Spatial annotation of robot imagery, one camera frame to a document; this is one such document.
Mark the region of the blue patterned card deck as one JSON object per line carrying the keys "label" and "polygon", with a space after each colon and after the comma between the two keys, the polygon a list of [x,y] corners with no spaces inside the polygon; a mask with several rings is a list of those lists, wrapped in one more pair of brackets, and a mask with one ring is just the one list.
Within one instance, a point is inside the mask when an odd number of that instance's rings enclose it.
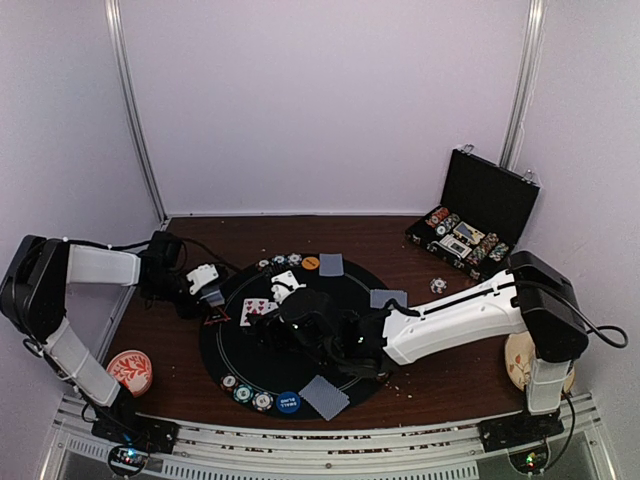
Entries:
{"label": "blue patterned card deck", "polygon": [[218,307],[226,303],[225,297],[219,288],[211,290],[204,299],[211,307]]}

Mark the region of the red triangular all-in marker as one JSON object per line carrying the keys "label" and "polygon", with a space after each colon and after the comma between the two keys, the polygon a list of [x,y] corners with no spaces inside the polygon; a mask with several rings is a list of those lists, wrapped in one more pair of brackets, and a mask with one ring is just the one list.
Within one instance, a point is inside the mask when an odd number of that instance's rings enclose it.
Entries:
{"label": "red triangular all-in marker", "polygon": [[219,323],[226,323],[230,320],[230,317],[224,310],[216,309],[210,313],[204,320],[204,326],[212,326]]}

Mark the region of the card dealt to dealer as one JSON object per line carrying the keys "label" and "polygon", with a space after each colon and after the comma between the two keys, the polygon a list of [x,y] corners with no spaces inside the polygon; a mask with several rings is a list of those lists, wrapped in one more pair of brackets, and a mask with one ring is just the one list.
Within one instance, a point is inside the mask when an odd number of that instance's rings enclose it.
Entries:
{"label": "card dealt to dealer", "polygon": [[370,291],[370,307],[384,308],[387,304],[397,303],[401,307],[408,306],[408,294],[403,290],[372,289]]}

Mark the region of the nine of hearts card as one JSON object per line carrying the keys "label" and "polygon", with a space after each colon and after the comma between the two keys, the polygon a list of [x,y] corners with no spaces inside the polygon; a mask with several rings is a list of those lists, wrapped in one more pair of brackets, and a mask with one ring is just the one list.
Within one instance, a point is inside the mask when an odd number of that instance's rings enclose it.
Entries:
{"label": "nine of hearts card", "polygon": [[240,317],[240,326],[247,327],[250,325],[248,317],[250,315],[263,315],[267,311],[269,301],[263,298],[246,298],[243,300],[242,311]]}

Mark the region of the card dealt to small blind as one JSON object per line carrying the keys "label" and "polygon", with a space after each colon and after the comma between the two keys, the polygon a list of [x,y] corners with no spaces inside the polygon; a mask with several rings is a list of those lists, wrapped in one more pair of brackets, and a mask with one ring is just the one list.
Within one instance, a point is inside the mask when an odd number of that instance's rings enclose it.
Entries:
{"label": "card dealt to small blind", "polygon": [[349,396],[320,375],[316,375],[298,395],[326,421],[332,420],[350,405]]}

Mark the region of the card dealt to big blind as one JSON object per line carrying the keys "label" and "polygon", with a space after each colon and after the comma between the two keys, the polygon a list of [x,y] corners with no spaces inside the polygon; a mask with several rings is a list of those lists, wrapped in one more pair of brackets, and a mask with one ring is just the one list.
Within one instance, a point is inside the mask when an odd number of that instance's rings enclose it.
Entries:
{"label": "card dealt to big blind", "polygon": [[321,277],[333,278],[344,275],[343,256],[341,254],[319,255],[319,275]]}

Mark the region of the yellow big blind button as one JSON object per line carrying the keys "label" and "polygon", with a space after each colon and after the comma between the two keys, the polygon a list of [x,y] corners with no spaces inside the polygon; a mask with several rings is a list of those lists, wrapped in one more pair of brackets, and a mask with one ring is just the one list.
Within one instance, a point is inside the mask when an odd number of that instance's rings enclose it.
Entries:
{"label": "yellow big blind button", "polygon": [[301,261],[301,266],[306,270],[316,270],[320,266],[320,259],[316,256],[304,257]]}

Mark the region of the blue small blind button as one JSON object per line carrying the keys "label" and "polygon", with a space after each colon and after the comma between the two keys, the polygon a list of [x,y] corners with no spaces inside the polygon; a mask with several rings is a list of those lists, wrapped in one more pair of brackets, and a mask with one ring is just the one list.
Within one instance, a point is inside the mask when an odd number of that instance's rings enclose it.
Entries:
{"label": "blue small blind button", "polygon": [[296,392],[286,391],[276,398],[275,406],[280,413],[291,415],[300,409],[301,398]]}

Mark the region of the ace of spades card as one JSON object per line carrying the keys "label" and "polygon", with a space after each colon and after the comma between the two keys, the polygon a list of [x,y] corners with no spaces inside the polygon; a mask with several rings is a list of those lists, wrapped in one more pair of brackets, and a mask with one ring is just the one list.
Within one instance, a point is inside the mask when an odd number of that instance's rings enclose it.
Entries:
{"label": "ace of spades card", "polygon": [[272,312],[272,311],[276,310],[277,308],[278,308],[278,304],[276,302],[268,302],[266,304],[264,312],[265,313],[269,313],[269,312]]}

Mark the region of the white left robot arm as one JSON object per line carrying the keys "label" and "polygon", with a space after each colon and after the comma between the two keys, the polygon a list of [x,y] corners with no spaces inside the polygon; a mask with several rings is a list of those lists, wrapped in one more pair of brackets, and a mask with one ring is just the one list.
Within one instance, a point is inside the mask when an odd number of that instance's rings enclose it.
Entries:
{"label": "white left robot arm", "polygon": [[90,403],[110,408],[104,425],[123,444],[143,436],[143,421],[126,407],[114,406],[128,402],[131,395],[74,332],[67,315],[67,289],[72,284],[135,287],[146,300],[173,304],[183,318],[205,315],[223,304],[220,289],[229,268],[213,257],[186,270],[179,264],[187,254],[186,243],[164,231],[129,245],[27,235],[1,281],[2,314],[23,334],[27,347],[64,381]]}

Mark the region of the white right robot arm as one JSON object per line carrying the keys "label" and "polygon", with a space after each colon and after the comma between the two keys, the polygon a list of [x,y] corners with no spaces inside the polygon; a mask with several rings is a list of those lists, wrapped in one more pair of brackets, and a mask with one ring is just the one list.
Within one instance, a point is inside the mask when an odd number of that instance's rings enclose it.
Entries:
{"label": "white right robot arm", "polygon": [[513,419],[519,440],[535,440],[551,424],[573,363],[589,339],[571,282],[528,251],[506,269],[457,294],[404,307],[395,299],[364,316],[348,316],[331,296],[291,271],[271,280],[274,310],[247,315],[260,340],[294,349],[349,376],[382,377],[423,357],[475,341],[526,332],[536,356],[525,388],[526,409]]}

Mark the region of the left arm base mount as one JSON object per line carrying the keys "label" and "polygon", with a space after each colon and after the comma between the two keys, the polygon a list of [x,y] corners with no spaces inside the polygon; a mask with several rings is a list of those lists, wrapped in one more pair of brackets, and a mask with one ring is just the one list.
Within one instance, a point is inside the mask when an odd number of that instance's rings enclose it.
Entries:
{"label": "left arm base mount", "polygon": [[90,399],[87,405],[95,415],[91,421],[92,435],[113,443],[106,462],[117,477],[130,479],[145,469],[152,454],[173,452],[179,425],[139,414],[136,400],[128,390],[120,390],[110,406]]}

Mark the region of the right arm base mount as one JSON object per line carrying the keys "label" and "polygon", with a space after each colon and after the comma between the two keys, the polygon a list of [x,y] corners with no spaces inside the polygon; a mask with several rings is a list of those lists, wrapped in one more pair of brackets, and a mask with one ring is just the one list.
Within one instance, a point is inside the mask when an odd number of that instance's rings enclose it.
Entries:
{"label": "right arm base mount", "polygon": [[479,437],[486,453],[505,450],[516,472],[538,475],[551,460],[548,439],[564,432],[560,410],[543,415],[528,411],[481,421]]}

